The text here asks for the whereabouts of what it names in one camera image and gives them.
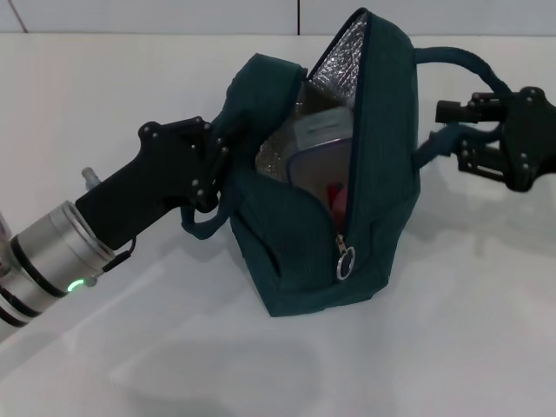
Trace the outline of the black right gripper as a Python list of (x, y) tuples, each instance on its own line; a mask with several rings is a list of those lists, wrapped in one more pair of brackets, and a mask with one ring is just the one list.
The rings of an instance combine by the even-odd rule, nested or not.
[(503, 125), (503, 140), (467, 138), (456, 147), (461, 172), (505, 182), (516, 192), (529, 191), (538, 178), (555, 172), (555, 106), (539, 87), (473, 93), (466, 103), (438, 101), (435, 121)]

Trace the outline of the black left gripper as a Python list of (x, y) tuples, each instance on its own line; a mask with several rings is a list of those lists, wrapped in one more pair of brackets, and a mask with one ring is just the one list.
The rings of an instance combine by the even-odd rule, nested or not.
[(148, 122), (138, 136), (136, 157), (76, 200), (96, 238), (113, 250), (175, 208), (212, 211), (228, 165), (218, 125), (199, 116)]

